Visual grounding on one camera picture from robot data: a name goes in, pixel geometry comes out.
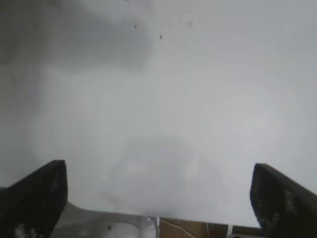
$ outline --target cable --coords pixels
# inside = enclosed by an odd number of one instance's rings
[[[209,233],[209,228],[208,228],[208,223],[207,223],[207,222],[206,222],[206,230],[207,230],[208,238],[211,238],[210,233]]]
[[[196,236],[194,236],[194,235],[192,235],[192,234],[190,234],[187,230],[185,230],[183,227],[181,227],[181,226],[179,226],[179,225],[175,225],[175,224],[172,224],[172,223],[170,223],[170,222],[168,222],[168,221],[165,221],[165,220],[160,220],[161,222],[165,222],[166,224],[169,224],[170,226],[172,226],[172,227],[176,227],[176,228],[178,228],[178,229],[181,229],[183,232],[185,232],[188,236],[190,236],[191,238],[198,238],[198,237],[196,237]]]

